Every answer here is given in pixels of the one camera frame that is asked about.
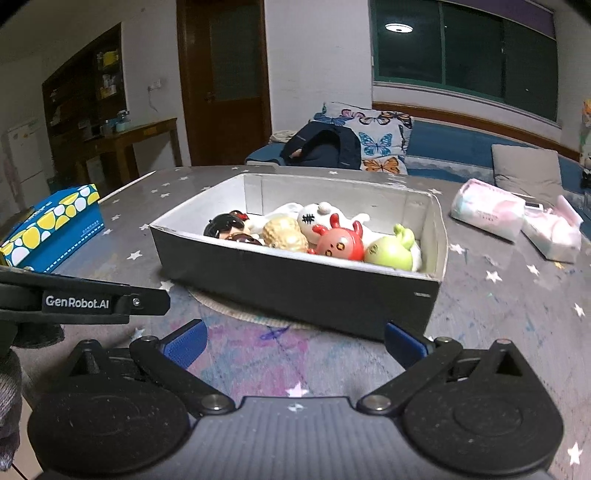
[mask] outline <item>window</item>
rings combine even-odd
[[[477,95],[556,120],[556,41],[437,0],[373,0],[374,73]]]

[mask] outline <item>yellow polka dot pattern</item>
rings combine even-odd
[[[85,185],[75,193],[61,199],[57,206],[40,216],[39,220],[26,230],[17,232],[2,244],[0,252],[6,258],[8,265],[19,265],[31,250],[36,249],[51,234],[64,226],[70,218],[74,218],[99,198],[99,193],[94,185]]]

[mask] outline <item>tissue box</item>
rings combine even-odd
[[[61,190],[35,205],[0,247],[8,265],[49,273],[105,224],[94,185]]]
[[[575,263],[581,251],[583,219],[561,195],[548,212],[527,212],[523,233],[547,260]]]
[[[461,186],[452,203],[451,216],[515,242],[521,232],[525,200],[477,179]]]

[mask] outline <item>wooden shelf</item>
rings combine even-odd
[[[101,68],[100,55],[115,50],[119,59]],[[114,95],[104,99],[100,95],[103,75],[112,77],[117,87]],[[63,187],[74,186],[77,157],[87,154],[85,132],[79,125],[99,127],[126,110],[121,24],[93,40],[43,83],[43,103],[57,181]],[[59,122],[52,125],[58,109]]]

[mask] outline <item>toy figurine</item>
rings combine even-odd
[[[346,260],[363,260],[363,227],[358,220],[353,222],[353,230],[342,228],[339,224],[339,214],[330,215],[330,226],[314,225],[312,230],[318,234],[320,240],[316,249],[309,253],[325,255],[327,257],[344,258]]]
[[[235,215],[237,216],[240,220],[242,220],[243,222],[246,222],[249,218],[248,215],[246,213],[242,213],[240,210],[232,210],[230,212],[230,215]]]
[[[289,216],[269,220],[262,230],[262,238],[268,247],[291,252],[306,252],[309,247],[296,220]]]
[[[223,213],[210,220],[203,231],[205,236],[222,239],[228,238],[233,233],[246,233],[248,235],[250,230],[244,225],[243,220],[231,213]]]
[[[413,270],[413,254],[411,248],[415,245],[414,233],[410,228],[397,224],[394,234],[385,235],[373,242],[365,251],[363,260],[374,265],[392,267],[398,270]]]
[[[273,210],[271,213],[267,215],[250,215],[249,219],[246,220],[244,223],[250,229],[251,233],[262,233],[263,228],[269,220],[273,220],[277,217],[288,216],[293,219],[297,218],[297,215],[300,210],[302,210],[302,205],[299,203],[286,203],[285,205],[281,205],[279,208]]]
[[[248,235],[247,233],[233,233],[228,238],[226,238],[226,240],[231,240],[232,242],[240,242],[243,244],[262,246],[262,243],[260,243],[259,240]]]
[[[329,228],[331,225],[330,217],[334,213],[339,215],[339,222],[342,224],[342,228],[352,229],[353,223],[356,221],[359,223],[369,222],[369,215],[367,213],[360,213],[349,220],[343,212],[328,202],[311,203],[303,207],[297,217],[301,232],[311,244],[316,245],[320,240],[320,235],[313,229],[314,225],[323,225]]]

